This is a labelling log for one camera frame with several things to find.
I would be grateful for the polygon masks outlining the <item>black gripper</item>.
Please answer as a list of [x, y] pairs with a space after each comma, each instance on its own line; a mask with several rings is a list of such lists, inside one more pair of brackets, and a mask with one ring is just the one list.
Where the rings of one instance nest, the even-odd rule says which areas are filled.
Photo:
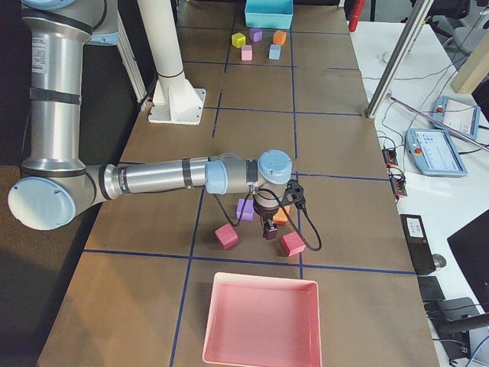
[[263, 238], [273, 240], [277, 237], [277, 226], [273, 222], [273, 217], [278, 213], [280, 206], [275, 203], [272, 206], [262, 204], [258, 199], [254, 199], [254, 211], [261, 217]]

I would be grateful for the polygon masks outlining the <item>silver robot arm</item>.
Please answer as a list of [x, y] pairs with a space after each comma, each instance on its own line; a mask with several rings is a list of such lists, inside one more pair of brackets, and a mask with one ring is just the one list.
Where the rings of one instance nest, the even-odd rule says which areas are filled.
[[32, 40], [31, 153], [8, 193], [16, 219], [52, 230], [123, 195], [204, 188], [251, 197], [264, 237], [276, 237], [273, 217], [292, 186], [292, 162], [283, 151], [271, 149], [248, 160], [226, 153], [122, 167], [87, 166], [79, 159], [83, 48], [118, 42], [117, 2], [24, 1], [21, 17]]

